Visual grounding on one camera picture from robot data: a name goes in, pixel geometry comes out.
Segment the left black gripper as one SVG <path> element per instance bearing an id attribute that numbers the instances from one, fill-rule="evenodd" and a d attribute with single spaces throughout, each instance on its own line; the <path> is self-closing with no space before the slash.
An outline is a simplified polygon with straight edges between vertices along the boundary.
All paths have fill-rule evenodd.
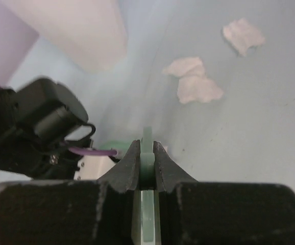
<path id="1" fill-rule="evenodd" d="M 66 140 L 89 126 L 88 114 L 64 85 L 38 78 L 19 91 L 0 87 L 0 170 L 32 179 L 71 180 L 80 156 L 73 147 L 90 144 L 95 133 Z"/>

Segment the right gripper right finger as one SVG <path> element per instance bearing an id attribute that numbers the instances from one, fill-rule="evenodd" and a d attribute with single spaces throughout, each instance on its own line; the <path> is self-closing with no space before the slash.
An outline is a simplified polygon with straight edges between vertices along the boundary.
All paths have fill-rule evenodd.
<path id="1" fill-rule="evenodd" d="M 154 142 L 162 244 L 295 244 L 295 192 L 276 183 L 200 182 Z"/>

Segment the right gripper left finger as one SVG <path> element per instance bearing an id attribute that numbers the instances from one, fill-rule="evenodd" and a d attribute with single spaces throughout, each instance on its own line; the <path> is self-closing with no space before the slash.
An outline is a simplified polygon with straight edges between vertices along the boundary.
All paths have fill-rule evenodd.
<path id="1" fill-rule="evenodd" d="M 0 183 L 0 244 L 133 244 L 140 142 L 97 180 Z"/>

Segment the green hand brush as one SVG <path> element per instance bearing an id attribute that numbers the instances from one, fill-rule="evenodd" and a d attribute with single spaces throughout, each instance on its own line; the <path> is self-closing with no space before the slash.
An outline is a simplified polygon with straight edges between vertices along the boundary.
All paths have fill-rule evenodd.
<path id="1" fill-rule="evenodd" d="M 131 238 L 134 244 L 161 244 L 159 195 L 156 191 L 153 131 L 140 141 L 139 189 L 134 192 Z"/>

